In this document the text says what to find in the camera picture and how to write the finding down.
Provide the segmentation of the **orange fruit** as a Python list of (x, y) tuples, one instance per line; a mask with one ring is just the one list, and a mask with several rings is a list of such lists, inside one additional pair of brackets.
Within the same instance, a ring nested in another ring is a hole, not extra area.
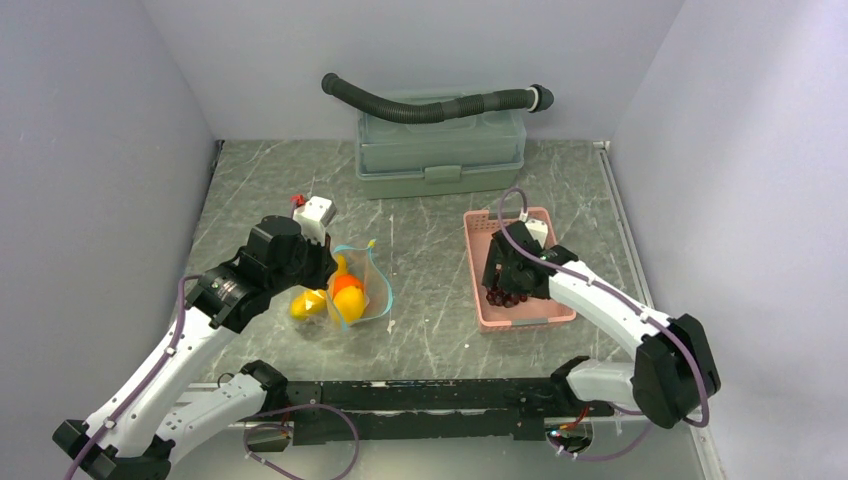
[(341, 277), (335, 276), (331, 287), (331, 296), (335, 297), (340, 291), (348, 287), (355, 287), (360, 291), (365, 290), (362, 281), (355, 275), (348, 274)]

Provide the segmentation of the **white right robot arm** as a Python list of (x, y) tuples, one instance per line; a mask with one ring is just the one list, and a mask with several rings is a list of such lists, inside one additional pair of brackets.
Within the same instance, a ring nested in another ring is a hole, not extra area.
[(708, 424), (709, 399), (721, 380), (695, 317), (672, 317), (637, 301), (567, 248), (543, 247), (527, 221), (492, 234), (482, 284), (505, 300), (526, 297), (569, 307), (627, 354), (625, 362), (576, 357), (555, 370), (551, 401), (560, 413), (574, 415), (589, 402), (605, 402), (665, 429), (680, 422)]

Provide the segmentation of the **yellow lemon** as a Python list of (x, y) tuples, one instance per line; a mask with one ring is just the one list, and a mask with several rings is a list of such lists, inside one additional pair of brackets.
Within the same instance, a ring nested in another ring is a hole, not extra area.
[(289, 315), (296, 321), (306, 321), (326, 315), (327, 310), (326, 290), (304, 290), (296, 295), (289, 304)]

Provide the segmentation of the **clear zip top bag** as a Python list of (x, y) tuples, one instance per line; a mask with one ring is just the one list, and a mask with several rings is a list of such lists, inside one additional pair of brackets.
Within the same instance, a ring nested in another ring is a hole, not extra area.
[(388, 276), (376, 265), (375, 247), (376, 240), (371, 239), (362, 247), (335, 248), (337, 269), (328, 288), (309, 291), (311, 317), (323, 317), (334, 327), (348, 330), (390, 312), (393, 291)]

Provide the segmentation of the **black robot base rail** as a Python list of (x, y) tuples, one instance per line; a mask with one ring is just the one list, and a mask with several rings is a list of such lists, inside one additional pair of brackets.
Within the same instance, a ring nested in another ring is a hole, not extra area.
[(549, 378), (292, 381), (253, 420), (286, 420), (297, 446), (351, 440), (509, 437), (541, 441), (562, 423), (613, 413)]

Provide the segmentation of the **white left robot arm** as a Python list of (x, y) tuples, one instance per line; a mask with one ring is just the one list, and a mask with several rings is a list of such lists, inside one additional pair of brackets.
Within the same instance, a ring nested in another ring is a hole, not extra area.
[(186, 454), (238, 420), (279, 417), (287, 378), (262, 360), (244, 365), (203, 399), (177, 408), (196, 375), (271, 300), (293, 287), (328, 285), (337, 264), (332, 217), (308, 207), (264, 217), (235, 255), (178, 284), (177, 316), (124, 385), (84, 420), (68, 419), (52, 439), (92, 479), (164, 479)]

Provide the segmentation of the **yellow bell pepper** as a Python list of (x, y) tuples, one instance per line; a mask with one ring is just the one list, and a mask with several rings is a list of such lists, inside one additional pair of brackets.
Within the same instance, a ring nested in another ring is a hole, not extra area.
[(345, 256), (343, 254), (336, 254), (334, 256), (334, 259), (335, 259), (336, 264), (337, 264), (335, 275), (338, 276), (338, 277), (348, 275), (349, 272), (348, 272), (347, 260), (346, 260)]

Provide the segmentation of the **yellow mango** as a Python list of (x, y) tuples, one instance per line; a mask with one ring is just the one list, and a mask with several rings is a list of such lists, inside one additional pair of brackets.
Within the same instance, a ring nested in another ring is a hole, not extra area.
[(347, 326), (359, 321), (367, 305), (365, 293), (355, 286), (348, 286), (336, 292), (329, 308), (334, 323)]

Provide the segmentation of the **dark red grape bunch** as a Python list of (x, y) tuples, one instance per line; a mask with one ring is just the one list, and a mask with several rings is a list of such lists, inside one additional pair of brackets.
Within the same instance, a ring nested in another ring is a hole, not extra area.
[(526, 294), (511, 294), (501, 288), (493, 287), (486, 289), (485, 299), (493, 307), (513, 308), (527, 302), (529, 296)]

